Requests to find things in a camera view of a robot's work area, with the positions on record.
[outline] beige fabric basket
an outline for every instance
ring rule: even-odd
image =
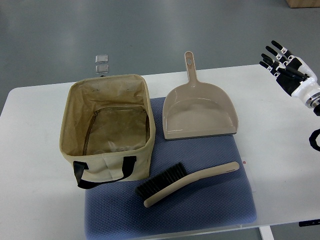
[[[146,81],[139,75],[85,79],[69,90],[60,151],[78,186],[149,176],[156,127]]]

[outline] black bristles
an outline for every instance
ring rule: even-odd
[[[178,164],[168,168],[164,172],[137,186],[134,191],[140,197],[142,197],[143,200],[146,200],[187,175],[188,173],[185,167],[181,162],[179,162]]]

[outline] beige dustpan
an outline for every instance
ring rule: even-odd
[[[198,81],[192,52],[187,51],[184,58],[189,82],[173,89],[164,100],[164,138],[173,140],[237,133],[238,117],[228,95],[213,84]]]

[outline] brush handle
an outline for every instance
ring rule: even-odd
[[[193,172],[178,181],[175,181],[174,183],[170,184],[166,188],[158,191],[156,194],[152,195],[148,199],[144,201],[144,206],[146,208],[151,207],[153,204],[157,203],[161,199],[165,198],[166,196],[172,194],[173,192],[177,191],[178,189],[193,183],[195,181],[198,181],[200,179],[213,177],[220,174],[226,174],[233,171],[236,171],[239,169],[239,164],[236,161],[222,164],[219,166],[214,166],[210,168],[206,168],[200,171]]]

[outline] blue mat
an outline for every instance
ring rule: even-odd
[[[237,161],[240,169],[201,179],[179,189],[150,208],[135,194],[144,183],[103,184],[85,192],[88,240],[124,240],[150,235],[247,224],[256,220],[255,204],[232,135],[166,141],[162,129],[165,98],[151,99],[156,136],[150,176],[182,162],[190,174]]]

